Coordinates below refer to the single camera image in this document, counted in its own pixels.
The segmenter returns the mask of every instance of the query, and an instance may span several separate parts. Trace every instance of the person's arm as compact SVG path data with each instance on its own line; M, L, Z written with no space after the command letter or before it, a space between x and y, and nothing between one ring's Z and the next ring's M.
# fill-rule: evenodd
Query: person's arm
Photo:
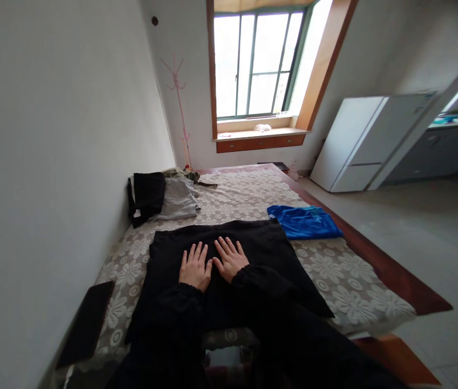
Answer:
M202 367L203 294L212 262L207 245L184 251L178 284L158 296L137 328L128 355L107 388L204 387Z
M250 328L297 387L406 388L328 323L295 302L297 288L265 266L252 266L239 242L215 242L213 258L232 284Z

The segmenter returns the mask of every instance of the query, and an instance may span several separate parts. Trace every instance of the bed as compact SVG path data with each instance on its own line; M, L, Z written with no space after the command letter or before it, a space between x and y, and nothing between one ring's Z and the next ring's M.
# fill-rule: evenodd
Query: bed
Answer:
M291 241L297 257L335 314L330 324L345 335L392 331L416 316L451 310L452 306L367 238L321 204L273 164L199 171L196 185L201 210L194 218L148 221L129 227L106 259L96 284L113 280L115 288L105 315L94 356L74 368L86 372L128 352L124 336L146 276L149 245L155 231L189 225L215 225L232 220L266 220L267 207L316 205L329 213L344 238ZM205 348L251 345L248 328L228 328L204 335Z

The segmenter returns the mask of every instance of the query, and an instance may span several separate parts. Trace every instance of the white refrigerator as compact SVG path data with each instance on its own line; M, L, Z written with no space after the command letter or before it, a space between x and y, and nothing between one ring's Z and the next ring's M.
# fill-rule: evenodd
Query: white refrigerator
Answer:
M432 96L344 99L310 178L328 192L366 189Z

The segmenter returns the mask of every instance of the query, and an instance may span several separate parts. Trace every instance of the floral bedspread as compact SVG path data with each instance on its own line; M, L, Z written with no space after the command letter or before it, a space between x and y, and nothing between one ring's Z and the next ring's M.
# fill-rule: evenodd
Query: floral bedspread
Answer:
M201 210L196 218L150 220L127 230L97 278L96 284L115 281L94 356L75 367L101 368L127 353L124 336L146 277L149 245L155 231L188 225L215 225L232 220L266 220L271 205L308 206L273 171L247 171L203 175L203 182L218 187L195 186ZM378 279L373 268L347 246L345 239L291 241L310 279L335 314L330 323L344 334L391 330L412 320L416 312ZM206 348L249 345L256 342L247 328L228 328L205 334Z

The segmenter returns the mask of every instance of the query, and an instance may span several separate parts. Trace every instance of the hand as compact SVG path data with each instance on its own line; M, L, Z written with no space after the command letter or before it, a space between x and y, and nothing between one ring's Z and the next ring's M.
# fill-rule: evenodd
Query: hand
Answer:
M205 293L211 281L211 270L213 268L212 259L207 262L207 266L205 265L206 256L207 245L202 250L202 242L198 243L198 247L195 244L191 247L189 259L187 259L187 251L184 251L178 282L194 286L200 289L202 293Z
M213 262L220 271L223 279L228 283L232 283L236 273L247 266L249 260L245 256L240 242L236 241L236 245L238 246L236 250L236 247L234 247L229 238L225 238L227 242L225 242L222 237L219 237L218 240L214 241L214 245L220 253L223 262L216 257L213 258Z

